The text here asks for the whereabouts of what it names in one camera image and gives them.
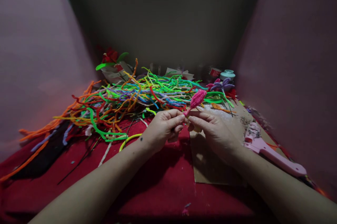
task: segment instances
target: hand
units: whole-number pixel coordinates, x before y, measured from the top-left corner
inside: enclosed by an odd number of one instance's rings
[[[237,150],[243,148],[219,117],[197,111],[191,111],[189,114],[189,131],[193,130],[194,125],[200,127],[204,131],[207,143],[221,159],[229,161]]]
[[[142,141],[149,143],[154,152],[160,151],[165,142],[178,140],[179,132],[183,129],[183,122],[187,119],[177,109],[157,112],[150,125],[142,134]]]

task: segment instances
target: pink pipe cleaner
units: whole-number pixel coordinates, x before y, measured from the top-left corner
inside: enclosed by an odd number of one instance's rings
[[[198,105],[200,105],[206,96],[207,92],[205,90],[199,89],[196,94],[193,95],[192,100],[191,100],[191,106],[189,109],[184,112],[184,115],[187,117],[190,113],[190,111],[194,108],[196,108]]]

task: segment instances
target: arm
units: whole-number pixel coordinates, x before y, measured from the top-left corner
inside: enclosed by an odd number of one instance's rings
[[[139,168],[166,140],[178,139],[182,114],[178,110],[157,113],[138,140],[69,187],[30,223],[98,223]]]
[[[190,115],[213,151],[248,181],[281,223],[337,223],[334,202],[243,147],[221,119],[205,112]]]

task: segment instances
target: table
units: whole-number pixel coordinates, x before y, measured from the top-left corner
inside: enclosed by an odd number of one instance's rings
[[[139,122],[129,135],[142,133]],[[0,164],[0,175],[10,173],[30,156],[30,149],[43,138],[35,139]],[[179,141],[166,144],[135,175],[111,206],[104,223],[210,221],[213,223],[277,222],[267,205],[250,187],[230,187],[194,182],[190,135],[186,128]],[[7,181],[1,185],[1,219],[6,222],[27,222],[69,186],[94,170],[107,148],[100,143],[62,183],[57,183],[72,170],[91,141],[78,138],[40,178]],[[114,143],[106,157],[113,157],[120,147]],[[189,215],[182,211],[188,203]]]

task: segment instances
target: pink hot glue gun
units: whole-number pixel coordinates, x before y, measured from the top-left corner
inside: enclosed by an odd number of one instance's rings
[[[252,122],[247,128],[244,146],[257,154],[262,153],[290,175],[295,177],[306,175],[306,170],[302,165],[289,161],[268,146],[262,139],[260,132],[258,124]]]

